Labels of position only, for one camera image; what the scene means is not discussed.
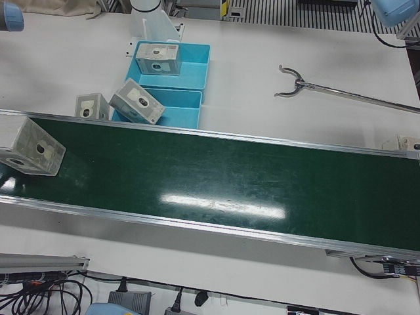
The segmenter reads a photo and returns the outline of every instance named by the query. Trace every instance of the blue tray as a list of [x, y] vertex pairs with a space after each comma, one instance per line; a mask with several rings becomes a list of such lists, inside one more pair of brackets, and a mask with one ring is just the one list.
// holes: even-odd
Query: blue tray
[[[200, 91], [147, 89], [146, 90], [166, 107], [156, 125], [197, 129], [200, 117], [202, 93]], [[129, 121], [116, 110], [114, 121]]]
[[142, 74], [136, 61], [138, 46], [141, 43], [163, 43], [159, 41], [139, 41], [131, 59], [127, 79], [131, 78], [142, 87], [160, 89], [197, 90], [204, 93], [209, 69], [210, 45], [177, 43], [182, 62], [179, 75]]

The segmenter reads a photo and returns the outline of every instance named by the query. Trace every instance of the white tabletop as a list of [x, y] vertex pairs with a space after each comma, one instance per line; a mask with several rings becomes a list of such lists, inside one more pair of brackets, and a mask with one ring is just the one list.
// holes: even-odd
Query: white tabletop
[[[129, 16], [25, 19], [24, 32], [0, 33], [0, 108], [73, 115], [76, 95], [109, 100], [122, 84]], [[362, 33], [183, 22], [183, 41], [212, 49], [201, 129], [372, 148], [396, 134], [420, 136], [415, 114], [312, 91], [274, 98], [293, 88], [283, 64], [313, 83], [420, 107], [404, 50]], [[359, 314], [420, 311], [411, 282], [364, 278], [317, 249], [13, 207], [0, 213], [8, 240], [0, 252], [86, 256], [97, 271]]]

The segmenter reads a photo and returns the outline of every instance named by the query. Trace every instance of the hole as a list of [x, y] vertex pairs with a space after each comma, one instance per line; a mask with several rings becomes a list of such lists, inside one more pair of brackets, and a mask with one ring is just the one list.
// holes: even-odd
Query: hole
[[140, 104], [142, 104], [144, 107], [146, 107], [148, 105], [147, 100], [145, 100], [144, 98], [140, 97], [138, 99], [138, 101], [140, 102]]
[[17, 164], [17, 165], [25, 165], [25, 163], [24, 163], [24, 162], [19, 161], [18, 159], [9, 159], [9, 161], [10, 161], [10, 162], [13, 162], [13, 163], [15, 163], [15, 164]]
[[38, 153], [42, 154], [42, 153], [45, 152], [45, 149], [42, 145], [38, 144], [37, 145], [37, 151], [38, 151]]

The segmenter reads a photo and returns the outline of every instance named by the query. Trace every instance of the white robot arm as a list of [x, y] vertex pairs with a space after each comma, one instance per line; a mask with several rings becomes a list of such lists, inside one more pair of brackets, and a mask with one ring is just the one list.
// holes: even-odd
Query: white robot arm
[[180, 34], [174, 27], [161, 0], [131, 0], [131, 34], [140, 40], [180, 41]]

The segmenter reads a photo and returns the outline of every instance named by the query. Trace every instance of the black cable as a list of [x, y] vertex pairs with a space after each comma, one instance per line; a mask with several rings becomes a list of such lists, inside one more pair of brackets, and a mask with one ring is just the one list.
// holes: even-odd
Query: black cable
[[[75, 284], [79, 289], [78, 294], [72, 293], [64, 289], [64, 284]], [[91, 290], [84, 284], [76, 280], [69, 280], [58, 278], [57, 280], [48, 280], [42, 283], [37, 282], [24, 282], [23, 288], [17, 292], [2, 295], [0, 299], [0, 310], [10, 305], [11, 315], [30, 315], [34, 314], [39, 309], [42, 302], [47, 298], [43, 314], [49, 313], [49, 307], [51, 305], [51, 294], [52, 292], [60, 293], [60, 302], [62, 315], [66, 312], [66, 315], [81, 315], [81, 301], [83, 298], [83, 290], [86, 290], [90, 297], [90, 303], [93, 302], [93, 295]], [[70, 295], [75, 299], [75, 307], [71, 314], [68, 313], [66, 303], [64, 302], [64, 295]]]
[[175, 302], [173, 303], [173, 306], [171, 307], [171, 311], [175, 312], [175, 313], [180, 313], [181, 312], [181, 298], [182, 298], [182, 290], [184, 288], [181, 287], [179, 289], [179, 292], [177, 294], [177, 298], [175, 299]]
[[[57, 289], [51, 289], [50, 292], [61, 292], [60, 290]], [[66, 293], [68, 295], [71, 295], [75, 301], [76, 301], [76, 307], [75, 310], [73, 311], [72, 315], [76, 315], [76, 314], [81, 314], [81, 299], [77, 298], [72, 292], [67, 291], [67, 290], [62, 290], [63, 293]]]
[[127, 277], [123, 277], [121, 279], [121, 282], [119, 283], [119, 287], [117, 289], [117, 292], [128, 292], [128, 290], [127, 290]]
[[366, 277], [372, 278], [372, 279], [398, 279], [400, 276], [397, 274], [370, 274], [369, 272], [366, 272], [365, 270], [361, 269], [357, 264], [356, 261], [354, 261], [353, 257], [350, 257], [350, 261], [352, 262], [353, 266], [359, 271], [361, 274], [363, 274]]
[[76, 275], [80, 275], [80, 276], [83, 276], [83, 277], [86, 277], [86, 278], [89, 278], [89, 279], [92, 279], [92, 280], [105, 281], [105, 282], [120, 282], [123, 279], [123, 278], [119, 278], [119, 279], [99, 278], [99, 277], [95, 277], [95, 276], [90, 276], [86, 272], [80, 272], [80, 271], [76, 272], [75, 274], [69, 274], [68, 276], [71, 277], [71, 276], [76, 276]]
[[377, 32], [376, 27], [375, 27], [375, 17], [376, 17], [376, 13], [375, 13], [375, 11], [373, 11], [373, 14], [372, 14], [372, 17], [371, 17], [373, 34], [375, 34], [375, 37], [378, 39], [378, 41], [380, 41], [385, 46], [388, 46], [388, 47], [391, 47], [391, 48], [408, 48], [408, 47], [413, 47], [413, 46], [420, 45], [420, 41], [416, 41], [414, 43], [410, 43], [410, 44], [407, 44], [405, 46], [396, 46], [396, 45], [387, 43], [382, 38], [380, 38], [379, 35], [378, 35], [378, 32]]

